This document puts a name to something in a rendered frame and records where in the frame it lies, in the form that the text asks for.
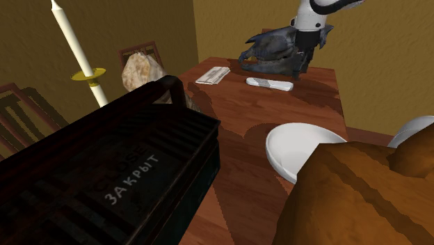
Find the dark grey animal skull figure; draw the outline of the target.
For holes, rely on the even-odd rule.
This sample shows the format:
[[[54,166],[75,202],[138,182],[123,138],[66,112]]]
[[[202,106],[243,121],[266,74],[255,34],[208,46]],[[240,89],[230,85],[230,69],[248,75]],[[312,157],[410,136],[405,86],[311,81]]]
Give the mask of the dark grey animal skull figure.
[[[239,57],[241,68],[251,72],[291,76],[292,56],[296,49],[295,37],[296,29],[292,26],[251,37],[248,42],[252,43],[252,46]]]

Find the white remote control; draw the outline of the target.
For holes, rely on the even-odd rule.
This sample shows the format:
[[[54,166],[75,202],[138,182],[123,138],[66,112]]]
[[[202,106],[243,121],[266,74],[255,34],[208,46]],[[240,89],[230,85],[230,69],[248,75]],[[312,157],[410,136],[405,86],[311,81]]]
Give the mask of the white remote control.
[[[270,79],[260,79],[255,77],[248,77],[246,83],[251,86],[259,86],[264,88],[272,88],[283,91],[290,91],[293,89],[294,84],[289,81],[276,81]]]

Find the brown wooden table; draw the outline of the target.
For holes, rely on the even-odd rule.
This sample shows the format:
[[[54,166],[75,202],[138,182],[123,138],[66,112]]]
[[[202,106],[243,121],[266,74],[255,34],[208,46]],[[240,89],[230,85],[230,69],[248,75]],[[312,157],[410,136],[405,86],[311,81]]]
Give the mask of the brown wooden table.
[[[230,72],[215,85],[195,81],[213,67]],[[346,136],[335,72],[310,68],[289,92],[249,86],[229,58],[210,57],[184,72],[186,92],[220,121],[221,168],[180,245],[271,245],[291,183],[266,158],[266,136],[284,123],[309,123]]]

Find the folded white newspaper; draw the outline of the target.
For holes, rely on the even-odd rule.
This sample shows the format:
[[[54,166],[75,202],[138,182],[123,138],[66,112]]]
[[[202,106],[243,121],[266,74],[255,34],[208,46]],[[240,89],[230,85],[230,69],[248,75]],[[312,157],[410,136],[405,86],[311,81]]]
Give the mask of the folded white newspaper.
[[[197,84],[218,84],[230,72],[228,67],[213,67],[195,82]]]

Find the white bowl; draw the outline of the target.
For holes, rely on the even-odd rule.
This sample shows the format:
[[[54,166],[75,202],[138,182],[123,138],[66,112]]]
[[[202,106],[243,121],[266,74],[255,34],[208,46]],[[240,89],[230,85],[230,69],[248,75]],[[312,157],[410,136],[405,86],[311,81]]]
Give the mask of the white bowl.
[[[340,135],[301,122],[273,128],[266,137],[266,156],[270,165],[285,180],[297,182],[297,174],[320,143],[345,143]]]

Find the dark red wooden chair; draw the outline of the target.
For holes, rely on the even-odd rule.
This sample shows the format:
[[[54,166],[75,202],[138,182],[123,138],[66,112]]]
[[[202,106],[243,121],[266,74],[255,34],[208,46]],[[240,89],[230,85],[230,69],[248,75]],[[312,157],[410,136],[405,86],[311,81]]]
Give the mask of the dark red wooden chair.
[[[36,89],[0,86],[0,161],[67,125]]]
[[[125,49],[118,50],[118,57],[120,59],[121,70],[124,70],[124,67],[129,57],[132,54],[135,54],[136,52],[143,52],[145,55],[153,55],[157,63],[161,67],[164,67],[155,41],[149,41],[140,45],[135,45],[133,47],[128,47]]]

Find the brown wood-patterned robot stand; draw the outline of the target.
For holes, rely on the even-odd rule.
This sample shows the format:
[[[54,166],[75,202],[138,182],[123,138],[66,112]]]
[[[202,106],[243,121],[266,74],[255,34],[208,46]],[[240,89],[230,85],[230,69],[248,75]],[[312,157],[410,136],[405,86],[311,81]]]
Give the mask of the brown wood-patterned robot stand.
[[[396,149],[319,145],[272,245],[434,245],[434,125]]]

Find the beige rough stone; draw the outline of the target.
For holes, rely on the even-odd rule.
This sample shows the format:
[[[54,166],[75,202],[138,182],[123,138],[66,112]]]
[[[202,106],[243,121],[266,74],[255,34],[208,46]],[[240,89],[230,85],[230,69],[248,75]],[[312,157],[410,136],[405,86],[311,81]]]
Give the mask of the beige rough stone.
[[[152,56],[143,52],[132,54],[122,71],[122,83],[127,91],[131,92],[138,87],[156,81],[168,73],[157,63]]]

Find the white candle with yellow holder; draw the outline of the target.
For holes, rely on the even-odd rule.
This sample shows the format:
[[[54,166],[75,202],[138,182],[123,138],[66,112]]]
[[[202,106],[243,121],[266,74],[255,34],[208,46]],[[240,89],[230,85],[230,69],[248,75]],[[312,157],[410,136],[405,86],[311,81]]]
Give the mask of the white candle with yellow holder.
[[[97,80],[100,76],[106,73],[106,70],[104,68],[91,68],[64,10],[55,0],[51,0],[51,11],[81,68],[81,71],[78,71],[71,76],[71,80],[86,81],[97,100],[98,105],[100,107],[107,105],[109,102]]]

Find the black slatted crate with lettering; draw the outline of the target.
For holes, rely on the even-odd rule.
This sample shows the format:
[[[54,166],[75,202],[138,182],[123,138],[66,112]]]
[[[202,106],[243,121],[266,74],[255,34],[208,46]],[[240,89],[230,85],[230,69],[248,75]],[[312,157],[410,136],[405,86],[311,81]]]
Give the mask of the black slatted crate with lettering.
[[[0,245],[179,245],[219,124],[166,76],[0,161]]]

